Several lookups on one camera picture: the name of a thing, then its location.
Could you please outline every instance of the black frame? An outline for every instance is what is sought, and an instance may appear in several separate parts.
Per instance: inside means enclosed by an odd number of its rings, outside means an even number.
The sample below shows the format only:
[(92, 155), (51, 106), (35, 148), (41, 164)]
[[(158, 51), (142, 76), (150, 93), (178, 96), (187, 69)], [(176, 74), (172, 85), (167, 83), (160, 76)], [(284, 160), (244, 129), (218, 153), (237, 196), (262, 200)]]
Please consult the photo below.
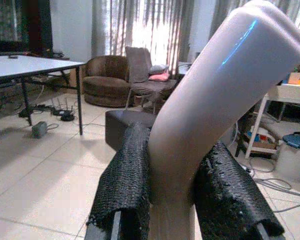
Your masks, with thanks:
[[(84, 63), (74, 64), (72, 66), (51, 68), (51, 69), (47, 69), (47, 70), (40, 70), (40, 71), (12, 74), (12, 75), (7, 75), (7, 76), (0, 76), (0, 81), (6, 81), (6, 80), (12, 80), (12, 79), (18, 79), (18, 78), (21, 79), (21, 87), (22, 87), (22, 93), (23, 93), (23, 98), (24, 98), (24, 103), (25, 103), (25, 109), (26, 109), (26, 113), (27, 113), (27, 121), (29, 122), (30, 126), (32, 126), (32, 120), (31, 120), (31, 112), (30, 112), (30, 107), (29, 107), (29, 100), (28, 100), (26, 84), (45, 85), (45, 86), (51, 86), (51, 87), (58, 87), (58, 88), (62, 88), (62, 89), (76, 90), (77, 101), (78, 101), (79, 131), (80, 131), (80, 135), (83, 135), (81, 89), (80, 89), (80, 76), (79, 76), (79, 67), (82, 65), (84, 65)], [(68, 81), (67, 81), (67, 85), (60, 85), (60, 84), (53, 84), (53, 83), (41, 82), (41, 81), (35, 81), (32, 79), (28, 79), (28, 77), (36, 76), (39, 74), (49, 74), (49, 73), (59, 72), (59, 71), (62, 73), (64, 70), (68, 70), (68, 69), (75, 69), (76, 86), (70, 86)]]

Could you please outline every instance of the tiled floor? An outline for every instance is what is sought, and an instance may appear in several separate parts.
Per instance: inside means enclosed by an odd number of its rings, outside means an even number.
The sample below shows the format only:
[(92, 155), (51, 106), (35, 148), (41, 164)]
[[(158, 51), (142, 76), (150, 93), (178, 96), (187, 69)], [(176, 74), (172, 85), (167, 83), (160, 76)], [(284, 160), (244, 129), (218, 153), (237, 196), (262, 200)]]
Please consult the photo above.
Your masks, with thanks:
[[(62, 104), (64, 98), (76, 104), (76, 95), (59, 97)], [(61, 122), (49, 113), (32, 115), (34, 124), (59, 124), (42, 139), (31, 138), (24, 119), (0, 119), (0, 240), (83, 240), (99, 177), (115, 154), (105, 143), (106, 110), (82, 101), (83, 123), (93, 123), (84, 126), (83, 136), (77, 119)], [(294, 187), (300, 191), (300, 184)], [(260, 189), (273, 209), (300, 203), (298, 197)], [(300, 240), (300, 208), (276, 215), (286, 238)], [(200, 240), (197, 221), (195, 230)]]

